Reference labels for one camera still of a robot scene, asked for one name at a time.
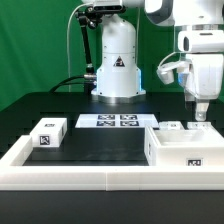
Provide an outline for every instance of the sticker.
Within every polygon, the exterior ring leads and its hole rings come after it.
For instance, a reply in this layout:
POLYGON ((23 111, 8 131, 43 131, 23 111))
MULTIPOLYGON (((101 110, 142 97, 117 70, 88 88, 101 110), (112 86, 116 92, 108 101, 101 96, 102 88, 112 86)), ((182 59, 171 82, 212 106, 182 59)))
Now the sticker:
POLYGON ((50 136, 40 136, 40 145, 50 145, 50 136))
POLYGON ((125 67, 124 62, 120 56, 118 57, 117 61, 115 62, 114 67, 125 67))
POLYGON ((138 121, 121 121, 122 127, 138 127, 139 123, 138 121))
POLYGON ((115 120, 115 115, 109 115, 109 114, 98 115, 98 120, 115 120))
POLYGON ((137 115, 129 115, 129 114, 127 114, 127 115, 121 115, 120 116, 120 119, 121 120, 138 120, 138 117, 137 117, 137 115))
POLYGON ((187 159, 187 166, 202 166, 203 159, 187 159))
POLYGON ((55 126, 55 124, 45 124, 45 126, 44 126, 44 127, 51 128, 51 127, 54 127, 54 126, 55 126))
POLYGON ((115 121, 97 121, 98 127, 114 127, 115 121))

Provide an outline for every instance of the black cable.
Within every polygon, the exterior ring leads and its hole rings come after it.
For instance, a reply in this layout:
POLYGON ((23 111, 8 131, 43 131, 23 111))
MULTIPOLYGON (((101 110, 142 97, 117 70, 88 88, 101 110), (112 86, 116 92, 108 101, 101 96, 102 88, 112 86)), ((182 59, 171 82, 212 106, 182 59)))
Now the black cable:
POLYGON ((58 84, 57 86, 55 86, 54 88, 52 88, 49 92, 53 93, 55 92, 59 87, 61 86, 68 86, 68 85, 84 85, 84 84, 93 84, 93 82, 69 82, 69 83, 62 83, 62 84, 58 84))
POLYGON ((50 93, 53 93, 55 92, 55 90, 60 87, 62 84, 66 83, 66 82, 69 82, 69 81, 72 81, 74 79, 81 79, 81 78, 84 78, 84 75, 80 75, 80 76, 72 76, 70 78, 67 78, 65 80, 63 80, 62 82, 58 83, 56 86, 54 86, 53 88, 51 88, 51 90, 49 91, 50 93))

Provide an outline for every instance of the warning label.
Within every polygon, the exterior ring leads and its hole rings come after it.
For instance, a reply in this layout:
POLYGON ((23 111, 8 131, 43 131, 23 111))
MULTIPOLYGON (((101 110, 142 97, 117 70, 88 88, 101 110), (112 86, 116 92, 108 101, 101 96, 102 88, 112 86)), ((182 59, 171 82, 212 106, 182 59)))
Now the warning label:
POLYGON ((118 57, 117 61, 115 62, 114 67, 125 67, 124 62, 120 56, 118 57))

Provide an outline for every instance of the cable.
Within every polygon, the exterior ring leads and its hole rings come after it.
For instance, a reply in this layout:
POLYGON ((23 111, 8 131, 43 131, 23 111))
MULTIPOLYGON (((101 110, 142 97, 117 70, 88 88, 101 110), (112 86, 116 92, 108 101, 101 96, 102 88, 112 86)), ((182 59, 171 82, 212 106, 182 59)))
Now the cable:
POLYGON ((139 41, 139 26, 140 26, 140 8, 138 8, 138 15, 137 15, 137 29, 136 29, 136 52, 135 52, 135 63, 138 64, 138 41, 139 41))
POLYGON ((75 15, 75 13, 81 8, 81 7, 84 7, 84 6, 90 6, 92 5, 93 3, 86 3, 86 4, 82 4, 78 7, 76 7, 70 18, 69 18, 69 21, 68 21, 68 27, 67 27, 67 58, 68 58, 68 77, 70 78, 71 77, 71 58, 70 58, 70 29, 71 29, 71 22, 72 22, 72 19, 73 19, 73 16, 75 15))
POLYGON ((69 82, 69 83, 62 83, 58 84, 54 88, 52 88, 49 92, 54 93, 59 87, 61 86, 68 86, 68 85, 84 85, 84 84, 94 84, 94 82, 69 82))
POLYGON ((166 57, 159 63, 159 66, 158 66, 158 67, 160 67, 160 66, 163 64, 163 62, 166 61, 168 58, 170 58, 171 56, 173 56, 173 55, 175 55, 175 54, 177 54, 177 53, 178 53, 178 52, 173 52, 173 53, 167 55, 167 56, 166 56, 166 57))
POLYGON ((81 78, 84 78, 84 76, 83 76, 83 75, 80 75, 80 76, 72 76, 72 77, 70 77, 70 78, 67 78, 67 79, 63 80, 62 82, 58 83, 58 84, 57 84, 56 86, 54 86, 53 88, 51 88, 51 90, 50 90, 49 92, 53 93, 53 92, 55 92, 55 90, 56 90, 58 87, 60 87, 62 84, 65 84, 65 83, 67 83, 67 82, 69 82, 69 81, 71 81, 71 80, 74 80, 74 79, 81 79, 81 78))

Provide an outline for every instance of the white block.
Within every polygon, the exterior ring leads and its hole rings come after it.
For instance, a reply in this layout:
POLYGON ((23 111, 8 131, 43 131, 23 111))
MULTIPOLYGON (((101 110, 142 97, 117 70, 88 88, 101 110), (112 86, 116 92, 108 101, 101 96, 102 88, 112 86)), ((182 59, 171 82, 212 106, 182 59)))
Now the white block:
POLYGON ((145 155, 152 166, 223 166, 224 138, 212 128, 145 129, 145 155))
POLYGON ((32 138, 29 135, 21 136, 9 151, 0 160, 0 167, 22 166, 32 152, 32 138))
POLYGON ((33 147, 59 147, 67 132, 67 118, 42 118, 30 132, 33 147))

